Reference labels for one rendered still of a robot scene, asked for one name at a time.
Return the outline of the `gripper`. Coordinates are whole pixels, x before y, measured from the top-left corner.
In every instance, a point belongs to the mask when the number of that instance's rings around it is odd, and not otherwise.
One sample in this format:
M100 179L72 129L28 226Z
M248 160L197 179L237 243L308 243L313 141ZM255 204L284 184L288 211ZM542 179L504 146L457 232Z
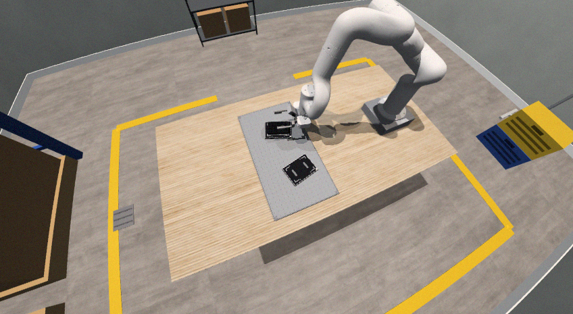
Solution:
M299 101L296 101L293 103L293 107L295 108L299 108ZM276 110L274 111L274 114L279 114L282 113L283 111L287 111L287 109L281 109L281 110ZM308 116L303 116L303 115L297 115L294 117L295 121L291 121L292 125L291 126L278 126L277 130L283 130L285 128L293 128L295 127L295 123L297 123L298 128L302 129L302 128L309 128L311 126L311 120L308 118Z

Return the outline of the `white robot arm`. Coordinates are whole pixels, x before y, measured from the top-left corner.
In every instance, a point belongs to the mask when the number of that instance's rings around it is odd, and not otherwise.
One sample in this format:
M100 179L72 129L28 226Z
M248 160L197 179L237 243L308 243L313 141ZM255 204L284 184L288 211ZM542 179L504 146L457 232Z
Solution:
M367 7L343 12L334 22L312 70L313 84L301 88L299 108L287 107L288 114L318 119L330 100L330 79L355 39L392 46L414 72L398 79L388 98L377 109L388 120L400 120L405 106L417 90L440 81L446 63L426 44L412 16L394 0L372 0Z

